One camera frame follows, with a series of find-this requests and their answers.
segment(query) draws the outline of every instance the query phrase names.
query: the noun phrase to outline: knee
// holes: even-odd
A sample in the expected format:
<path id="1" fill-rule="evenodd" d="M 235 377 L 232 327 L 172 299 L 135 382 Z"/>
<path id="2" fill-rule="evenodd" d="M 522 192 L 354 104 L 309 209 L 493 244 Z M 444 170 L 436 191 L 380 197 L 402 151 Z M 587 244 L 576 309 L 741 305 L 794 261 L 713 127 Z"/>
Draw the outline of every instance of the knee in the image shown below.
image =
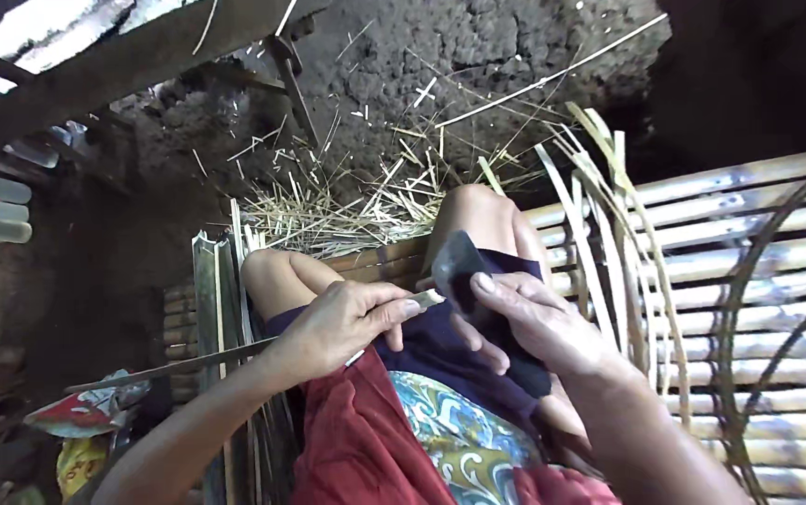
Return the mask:
<path id="1" fill-rule="evenodd" d="M 242 271 L 264 271 L 280 268 L 281 265 L 288 265 L 291 262 L 291 254 L 295 252 L 278 251 L 276 249 L 257 249 L 248 253 L 241 264 Z"/>
<path id="2" fill-rule="evenodd" d="M 464 184 L 447 191 L 447 199 L 456 205 L 479 209 L 513 209 L 515 204 L 506 197 L 501 197 L 484 184 Z"/>

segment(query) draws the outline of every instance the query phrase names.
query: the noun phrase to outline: blue and yellow patterned cloth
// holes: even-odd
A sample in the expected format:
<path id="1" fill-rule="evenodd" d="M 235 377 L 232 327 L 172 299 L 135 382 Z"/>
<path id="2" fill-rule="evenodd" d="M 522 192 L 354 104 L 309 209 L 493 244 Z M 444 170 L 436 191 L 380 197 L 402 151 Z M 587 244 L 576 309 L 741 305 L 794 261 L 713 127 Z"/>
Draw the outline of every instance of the blue and yellow patterned cloth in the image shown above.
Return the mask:
<path id="1" fill-rule="evenodd" d="M 512 468 L 542 464 L 527 433 L 428 377 L 388 374 L 416 439 L 460 505 L 519 502 Z"/>

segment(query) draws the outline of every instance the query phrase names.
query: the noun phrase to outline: dirt floor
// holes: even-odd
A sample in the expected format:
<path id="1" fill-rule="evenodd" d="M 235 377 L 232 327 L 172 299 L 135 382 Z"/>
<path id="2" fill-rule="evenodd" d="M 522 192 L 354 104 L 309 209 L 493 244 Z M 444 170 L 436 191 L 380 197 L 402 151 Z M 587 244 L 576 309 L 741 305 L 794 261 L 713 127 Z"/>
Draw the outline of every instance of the dirt floor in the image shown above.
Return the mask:
<path id="1" fill-rule="evenodd" d="M 401 136 L 389 126 L 423 129 L 431 118 L 436 123 L 456 117 L 487 97 L 565 68 L 658 13 L 652 0 L 335 0 L 318 14 L 316 31 L 297 43 L 304 99 L 323 142 L 336 115 L 340 118 L 325 165 L 343 160 L 360 179 L 373 178 L 381 173 L 379 159 L 399 150 Z M 338 58 L 348 36 L 367 24 Z M 637 117 L 643 108 L 636 104 L 642 104 L 648 86 L 645 68 L 668 37 L 662 22 L 578 68 L 560 85 L 525 94 L 525 102 L 510 107 L 553 121 L 565 117 L 530 103 L 548 98 L 547 106 L 561 112 L 564 102 L 573 100 L 604 116 L 617 109 L 617 121 L 631 128 L 628 137 L 645 138 L 647 122 Z M 258 52 L 254 42 L 249 54 L 239 50 L 235 56 L 249 69 L 274 75 L 267 56 L 257 58 Z M 434 76 L 434 98 L 413 108 L 417 88 Z M 351 114 L 366 107 L 368 120 Z M 144 188 L 126 197 L 94 179 L 72 177 L 31 202 L 34 235 L 27 245 L 0 245 L 0 345 L 26 350 L 25 391 L 36 404 L 56 399 L 68 384 L 117 368 L 147 367 L 151 336 L 162 328 L 162 290 L 191 276 L 191 237 L 227 222 L 220 209 L 224 193 L 248 196 L 252 181 L 284 180 L 272 170 L 271 152 L 240 156 L 243 179 L 239 167 L 225 160 L 249 144 L 251 135 L 278 128 L 285 114 L 276 146 L 289 147 L 291 135 L 303 137 L 286 99 L 193 73 L 127 97 L 113 109 L 136 125 Z M 487 155 L 481 150 L 505 144 L 524 122 L 493 109 L 451 125 L 448 162 L 463 180 L 475 180 L 476 156 Z M 509 152 L 547 136 L 529 124 Z M 345 193 L 341 201 L 358 198 L 355 181 L 348 178 L 339 189 Z M 552 200 L 551 189 L 533 189 L 513 196 L 526 207 Z"/>

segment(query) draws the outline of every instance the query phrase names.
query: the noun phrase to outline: dark cloth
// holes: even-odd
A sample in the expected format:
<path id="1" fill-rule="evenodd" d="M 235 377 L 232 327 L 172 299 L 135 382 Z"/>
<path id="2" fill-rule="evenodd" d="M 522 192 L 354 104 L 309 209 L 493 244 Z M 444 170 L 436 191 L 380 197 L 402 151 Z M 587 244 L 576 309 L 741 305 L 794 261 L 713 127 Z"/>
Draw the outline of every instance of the dark cloth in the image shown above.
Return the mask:
<path id="1" fill-rule="evenodd" d="M 301 388 L 306 446 L 295 462 L 292 503 L 455 505 L 374 347 Z"/>
<path id="2" fill-rule="evenodd" d="M 493 273 L 523 271 L 541 279 L 540 264 L 536 261 L 489 249 L 480 252 Z M 283 332 L 304 308 L 274 316 L 266 323 L 266 331 L 270 335 Z M 400 352 L 390 350 L 384 338 L 375 339 L 375 350 L 386 369 L 412 372 L 446 384 L 521 430 L 536 434 L 530 418 L 537 399 L 509 377 L 495 374 L 480 354 L 468 348 L 450 325 L 452 311 L 450 302 L 444 302 L 404 323 Z"/>

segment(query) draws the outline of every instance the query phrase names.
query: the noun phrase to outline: leg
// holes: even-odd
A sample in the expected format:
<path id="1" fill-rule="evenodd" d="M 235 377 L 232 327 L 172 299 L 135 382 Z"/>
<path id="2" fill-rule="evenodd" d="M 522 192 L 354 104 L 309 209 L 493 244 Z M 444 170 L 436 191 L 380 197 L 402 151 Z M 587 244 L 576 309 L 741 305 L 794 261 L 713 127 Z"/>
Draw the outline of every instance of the leg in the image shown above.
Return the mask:
<path id="1" fill-rule="evenodd" d="M 481 249 L 538 261 L 543 281 L 549 285 L 546 248 L 537 230 L 506 197 L 481 184 L 466 184 L 448 192 L 428 242 L 424 272 L 430 270 L 447 235 L 455 230 L 465 230 Z"/>
<path id="2" fill-rule="evenodd" d="M 299 252 L 260 249 L 247 255 L 241 280 L 253 305 L 266 321 L 309 304 L 334 281 L 343 278 L 325 263 Z"/>

